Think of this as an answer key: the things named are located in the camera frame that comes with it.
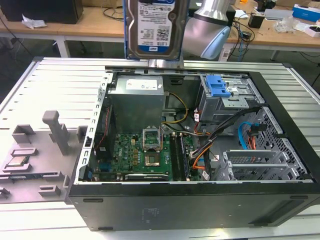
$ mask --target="white box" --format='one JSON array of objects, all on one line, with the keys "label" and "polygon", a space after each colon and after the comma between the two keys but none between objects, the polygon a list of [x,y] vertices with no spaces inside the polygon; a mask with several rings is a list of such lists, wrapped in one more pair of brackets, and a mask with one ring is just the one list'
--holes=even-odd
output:
[{"label": "white box", "polygon": [[320,31],[314,31],[308,27],[307,29],[304,30],[304,32],[313,38],[320,38]]}]

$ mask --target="aluminum work table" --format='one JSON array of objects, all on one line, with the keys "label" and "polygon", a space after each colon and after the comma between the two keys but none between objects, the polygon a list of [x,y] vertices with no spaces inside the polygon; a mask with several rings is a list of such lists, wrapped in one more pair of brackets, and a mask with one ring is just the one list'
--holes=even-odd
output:
[{"label": "aluminum work table", "polygon": [[[68,129],[88,125],[105,66],[144,67],[145,61],[50,58],[33,61],[0,105],[0,162],[17,124],[47,130],[46,110],[58,110]],[[320,96],[290,67],[280,63],[185,61],[195,70],[251,71],[265,78],[308,142],[320,156]],[[72,205],[64,202],[0,205],[2,239],[320,239],[320,205],[279,227],[91,232]]]}]

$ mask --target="desk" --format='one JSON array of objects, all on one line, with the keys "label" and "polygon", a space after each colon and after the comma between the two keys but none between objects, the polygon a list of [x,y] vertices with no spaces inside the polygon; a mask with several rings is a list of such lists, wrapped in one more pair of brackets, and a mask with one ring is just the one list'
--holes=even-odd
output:
[{"label": "desk", "polygon": [[[247,3],[237,1],[235,6],[244,10],[246,13],[251,13],[254,10],[254,7],[258,6],[258,4],[254,0],[248,0]],[[276,6],[274,9],[290,10],[289,7],[281,6]],[[303,19],[298,20],[306,24],[314,24],[314,22]],[[240,23],[246,26],[248,26],[248,21],[249,18],[239,20]],[[255,39],[249,44],[248,48],[274,51],[320,52],[320,41],[318,38],[311,37],[302,31],[295,31],[295,33],[277,33],[273,27],[275,22],[276,21],[265,19],[261,28],[251,28],[255,33]],[[227,43],[223,46],[220,61],[226,61],[228,59],[230,50],[235,46],[237,41],[238,32],[234,27],[232,27]],[[276,55],[277,53],[274,53],[271,59],[274,60]]]},{"label": "desk", "polygon": [[[252,12],[257,3],[248,0],[247,3],[237,1],[235,6],[239,9]],[[287,7],[276,9],[288,10]],[[77,24],[48,23],[47,27],[30,29],[20,22],[10,22],[0,15],[5,24],[14,32],[17,38],[23,39],[47,39],[57,42],[61,57],[70,57],[67,41],[88,42],[124,42],[124,23],[110,19],[103,15],[100,7],[84,7],[83,15]],[[247,25],[248,19],[241,19],[241,23]],[[254,29],[255,39],[250,43],[249,49],[320,52],[320,41],[312,38],[304,32],[277,33],[273,29],[275,21],[264,20],[260,29]],[[0,37],[12,38],[5,26],[0,22]],[[238,33],[232,28],[227,43],[220,56],[220,61],[228,59],[230,50],[238,41]]]},{"label": "desk", "polygon": [[[13,141],[10,134],[16,124],[30,124],[34,130],[48,129],[48,125],[42,122],[43,103],[58,111],[68,110],[59,118],[68,129],[88,125],[92,115],[89,109],[95,108],[96,91],[105,73],[105,66],[132,65],[146,67],[147,62],[49,57],[33,61],[0,104],[0,160],[9,150],[10,141]],[[184,66],[194,70],[233,69],[261,73],[320,156],[320,96],[293,68],[284,67],[280,63],[211,61],[185,61]],[[1,239],[77,239],[81,236],[83,239],[95,240],[278,239],[277,237],[311,240],[320,235],[320,205],[304,210],[279,227],[257,228],[91,232],[75,207],[63,202],[0,204],[0,219]]]},{"label": "desk", "polygon": [[[21,22],[7,21],[2,13],[0,17],[17,38],[55,40],[62,58],[70,57],[67,41],[124,42],[124,23],[104,16],[100,7],[84,7],[77,24],[49,22],[47,27],[36,29],[30,29]],[[0,37],[13,37],[1,22]]]}]

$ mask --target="hard drive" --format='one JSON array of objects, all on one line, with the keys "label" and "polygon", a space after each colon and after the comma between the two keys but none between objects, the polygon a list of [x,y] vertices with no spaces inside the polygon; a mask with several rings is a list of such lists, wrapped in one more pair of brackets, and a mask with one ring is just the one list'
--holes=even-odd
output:
[{"label": "hard drive", "polygon": [[178,60],[189,0],[124,0],[127,59]]}]

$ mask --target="blue cable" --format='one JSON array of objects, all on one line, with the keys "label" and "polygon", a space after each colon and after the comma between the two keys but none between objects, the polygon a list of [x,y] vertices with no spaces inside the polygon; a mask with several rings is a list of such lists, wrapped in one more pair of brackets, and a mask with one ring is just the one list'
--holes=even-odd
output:
[{"label": "blue cable", "polygon": [[252,126],[252,123],[251,122],[248,122],[248,121],[245,121],[243,123],[241,123],[238,127],[238,136],[239,136],[239,141],[243,147],[244,150],[247,150],[247,145],[246,145],[246,142],[244,140],[244,136],[242,136],[242,126],[245,125],[245,124],[248,124],[249,126]]}]

